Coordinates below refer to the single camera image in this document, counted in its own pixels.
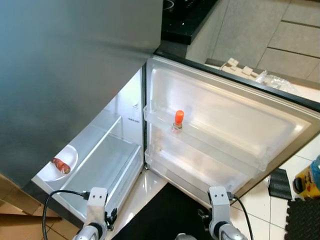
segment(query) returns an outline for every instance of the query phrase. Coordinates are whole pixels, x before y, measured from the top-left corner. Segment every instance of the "white plate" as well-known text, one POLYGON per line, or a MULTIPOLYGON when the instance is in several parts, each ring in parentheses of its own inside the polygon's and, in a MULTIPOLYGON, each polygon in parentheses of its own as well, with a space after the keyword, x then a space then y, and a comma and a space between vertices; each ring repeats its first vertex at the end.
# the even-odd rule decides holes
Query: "white plate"
POLYGON ((60 172, 50 160, 50 162, 48 162, 47 165, 37 173, 37 176, 45 182, 56 181, 68 176, 77 164, 78 152, 73 146, 67 145, 55 156, 55 158, 60 159, 65 164, 68 164, 70 172, 68 174, 60 172))

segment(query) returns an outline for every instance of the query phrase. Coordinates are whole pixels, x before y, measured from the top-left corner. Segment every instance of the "black countertop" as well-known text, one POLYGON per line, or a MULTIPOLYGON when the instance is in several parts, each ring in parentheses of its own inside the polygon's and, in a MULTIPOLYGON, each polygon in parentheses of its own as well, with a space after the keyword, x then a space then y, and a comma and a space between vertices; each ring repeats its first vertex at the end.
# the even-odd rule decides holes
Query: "black countertop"
POLYGON ((194 8, 179 19, 163 15, 161 39, 170 42, 190 45, 210 16, 218 0, 198 0, 194 8))

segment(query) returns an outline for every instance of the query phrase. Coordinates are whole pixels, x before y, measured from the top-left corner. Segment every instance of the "black floor mat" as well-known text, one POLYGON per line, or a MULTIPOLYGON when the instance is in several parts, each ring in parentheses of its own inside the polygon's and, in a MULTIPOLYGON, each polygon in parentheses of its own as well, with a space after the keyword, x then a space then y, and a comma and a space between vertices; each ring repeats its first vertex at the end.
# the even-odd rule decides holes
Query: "black floor mat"
POLYGON ((281 168, 270 174, 269 195, 281 199, 291 200, 291 190, 287 171, 281 168))
POLYGON ((167 183, 113 239, 174 240, 178 233, 186 233, 197 240, 212 240, 204 230, 198 209, 208 212, 202 205, 167 183))
POLYGON ((285 240, 320 240, 320 199, 288 201, 285 240))

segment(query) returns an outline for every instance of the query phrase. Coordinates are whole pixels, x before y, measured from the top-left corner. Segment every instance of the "white tile floor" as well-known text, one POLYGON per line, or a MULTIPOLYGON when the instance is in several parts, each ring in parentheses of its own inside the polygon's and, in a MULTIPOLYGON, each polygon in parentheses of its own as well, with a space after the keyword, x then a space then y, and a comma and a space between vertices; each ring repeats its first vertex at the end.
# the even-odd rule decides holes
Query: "white tile floor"
MULTIPOLYGON (((289 178, 292 198, 296 197, 292 188, 295 176, 311 164, 320 154, 320 135, 301 149, 295 156, 284 163, 280 168, 285 169, 289 178)), ((283 240, 287 216, 287 200, 270 197, 268 185, 265 181, 241 198, 251 222, 255 240, 283 240)), ((231 221, 248 238, 250 238, 245 215, 239 203, 231 207, 231 221)))

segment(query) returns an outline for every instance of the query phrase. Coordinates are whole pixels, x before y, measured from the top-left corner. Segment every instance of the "refrigerator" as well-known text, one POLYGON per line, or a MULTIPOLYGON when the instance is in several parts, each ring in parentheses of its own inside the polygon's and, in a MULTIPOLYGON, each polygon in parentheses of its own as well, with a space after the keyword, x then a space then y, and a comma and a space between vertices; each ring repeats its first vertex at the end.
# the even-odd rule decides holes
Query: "refrigerator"
MULTIPOLYGON (((316 102, 185 59, 153 55, 68 143, 77 155, 71 172, 46 181, 56 170, 48 162, 32 182, 47 193, 107 188, 105 210, 121 212, 144 169, 209 208, 209 187, 224 186, 240 197, 319 132, 316 102), (174 127, 179 110, 182 128, 174 127)), ((84 222, 87 202, 81 197, 53 198, 84 222)))

